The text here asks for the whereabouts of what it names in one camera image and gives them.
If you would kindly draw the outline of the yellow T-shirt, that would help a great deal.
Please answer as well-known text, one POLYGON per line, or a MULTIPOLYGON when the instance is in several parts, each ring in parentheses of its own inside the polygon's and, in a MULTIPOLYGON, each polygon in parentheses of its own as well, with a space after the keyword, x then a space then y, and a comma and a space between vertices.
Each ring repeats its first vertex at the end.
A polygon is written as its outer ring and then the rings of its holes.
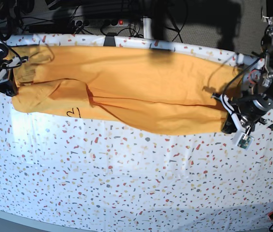
POLYGON ((239 69, 169 51, 126 47, 15 48, 15 110, 120 121, 156 134, 218 132, 226 111, 211 98, 239 69))

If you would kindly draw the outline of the black table clamp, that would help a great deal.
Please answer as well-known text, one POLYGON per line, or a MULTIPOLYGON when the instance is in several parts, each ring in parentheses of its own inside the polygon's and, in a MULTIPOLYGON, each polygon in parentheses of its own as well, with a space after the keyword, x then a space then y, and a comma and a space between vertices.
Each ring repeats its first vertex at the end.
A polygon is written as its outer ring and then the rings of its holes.
POLYGON ((116 46, 116 43, 115 43, 115 36, 116 35, 117 34, 114 33, 114 32, 107 33, 106 36, 105 36, 103 46, 116 46))

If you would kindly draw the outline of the terrazzo patterned tablecloth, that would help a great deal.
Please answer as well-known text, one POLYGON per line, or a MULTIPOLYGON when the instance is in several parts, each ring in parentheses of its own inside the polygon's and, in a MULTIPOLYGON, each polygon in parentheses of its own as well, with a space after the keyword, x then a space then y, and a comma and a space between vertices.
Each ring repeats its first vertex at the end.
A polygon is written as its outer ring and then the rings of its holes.
MULTIPOLYGON (((266 118, 273 124, 273 110, 266 118)), ((237 232, 271 225, 273 129, 168 136, 16 111, 0 94, 0 213, 97 232, 237 232)))

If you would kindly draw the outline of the white metal post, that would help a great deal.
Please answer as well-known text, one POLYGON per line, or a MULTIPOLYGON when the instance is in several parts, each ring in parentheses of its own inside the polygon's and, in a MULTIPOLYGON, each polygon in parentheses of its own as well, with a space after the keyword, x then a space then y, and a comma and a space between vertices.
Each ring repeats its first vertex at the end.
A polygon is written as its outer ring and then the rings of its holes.
POLYGON ((143 17, 143 36, 145 39, 153 39, 152 36, 152 19, 149 17, 143 17))

